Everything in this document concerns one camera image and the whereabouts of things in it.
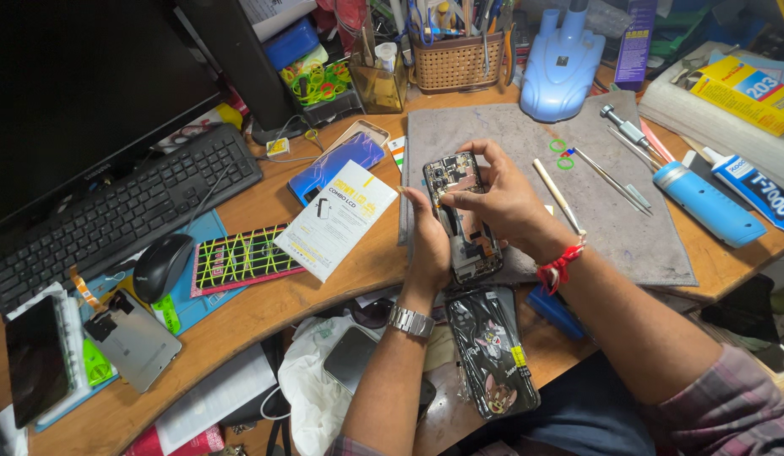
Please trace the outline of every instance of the purple box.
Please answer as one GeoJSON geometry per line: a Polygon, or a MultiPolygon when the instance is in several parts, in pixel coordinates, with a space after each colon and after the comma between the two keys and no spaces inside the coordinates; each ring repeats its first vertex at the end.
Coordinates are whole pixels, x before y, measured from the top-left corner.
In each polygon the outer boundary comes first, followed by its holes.
{"type": "Polygon", "coordinates": [[[651,32],[654,31],[656,0],[630,0],[631,25],[623,33],[614,83],[623,90],[639,91],[645,79],[651,32]]]}

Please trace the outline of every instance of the pen holder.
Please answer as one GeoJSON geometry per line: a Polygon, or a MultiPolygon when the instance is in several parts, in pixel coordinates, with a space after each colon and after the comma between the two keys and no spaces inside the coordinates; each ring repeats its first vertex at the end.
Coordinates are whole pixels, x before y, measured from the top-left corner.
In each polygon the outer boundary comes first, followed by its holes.
{"type": "Polygon", "coordinates": [[[403,57],[398,51],[395,56],[394,71],[367,67],[365,49],[361,36],[357,37],[349,60],[353,87],[356,88],[361,104],[364,105],[364,111],[367,114],[402,113],[403,106],[406,104],[408,82],[403,57]]]}
{"type": "Polygon", "coordinates": [[[488,64],[485,75],[485,47],[482,36],[435,40],[431,46],[410,35],[415,51],[417,85],[426,95],[485,88],[499,81],[502,58],[502,32],[488,35],[488,64]]]}

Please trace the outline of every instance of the hand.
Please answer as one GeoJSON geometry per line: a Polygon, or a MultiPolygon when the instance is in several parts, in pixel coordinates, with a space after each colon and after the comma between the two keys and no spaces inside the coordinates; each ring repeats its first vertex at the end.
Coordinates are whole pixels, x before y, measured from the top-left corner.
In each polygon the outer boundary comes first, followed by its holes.
{"type": "Polygon", "coordinates": [[[473,192],[449,192],[441,201],[457,209],[479,214],[496,233],[539,264],[555,261],[578,237],[555,217],[516,164],[493,140],[472,140],[460,146],[460,152],[482,155],[490,166],[479,167],[479,178],[490,189],[481,195],[473,192]]]}
{"type": "Polygon", "coordinates": [[[415,250],[403,282],[404,294],[414,293],[428,301],[428,310],[434,298],[450,281],[451,249],[446,230],[432,213],[432,204],[419,190],[398,187],[415,212],[415,250]]]}

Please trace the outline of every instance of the jeans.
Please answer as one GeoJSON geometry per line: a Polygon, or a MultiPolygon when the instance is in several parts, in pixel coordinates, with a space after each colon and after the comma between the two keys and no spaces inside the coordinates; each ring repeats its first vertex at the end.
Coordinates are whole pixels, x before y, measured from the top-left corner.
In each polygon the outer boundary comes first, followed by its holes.
{"type": "Polygon", "coordinates": [[[539,390],[538,409],[487,423],[460,440],[471,454],[521,437],[581,456],[654,455],[654,443],[637,412],[637,401],[602,351],[584,359],[539,390]]]}

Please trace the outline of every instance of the gray cloth mat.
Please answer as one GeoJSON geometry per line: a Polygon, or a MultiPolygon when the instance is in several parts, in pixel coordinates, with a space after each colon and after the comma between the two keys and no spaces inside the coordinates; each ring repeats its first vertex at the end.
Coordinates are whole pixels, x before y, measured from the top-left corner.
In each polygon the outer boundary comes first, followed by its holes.
{"type": "MultiPolygon", "coordinates": [[[[547,187],[532,166],[539,158],[588,232],[590,245],[615,264],[620,272],[639,285],[699,285],[691,262],[671,220],[664,196],[651,181],[651,169],[618,142],[608,131],[613,125],[602,119],[600,109],[615,106],[622,118],[640,125],[634,92],[618,91],[589,97],[573,119],[552,125],[532,121],[516,104],[469,106],[466,108],[421,109],[409,113],[402,183],[427,194],[423,165],[454,153],[465,141],[492,138],[515,161],[545,204],[554,207],[555,217],[569,226],[547,187]],[[633,184],[651,203],[653,217],[634,209],[618,192],[580,158],[562,171],[556,165],[559,153],[549,149],[554,137],[578,147],[589,158],[624,185],[633,184]]],[[[480,164],[485,160],[478,156],[480,164]]],[[[401,198],[398,243],[408,243],[413,226],[411,205],[401,198]]],[[[489,279],[494,283],[534,282],[536,263],[519,250],[504,251],[505,267],[489,279]]]]}

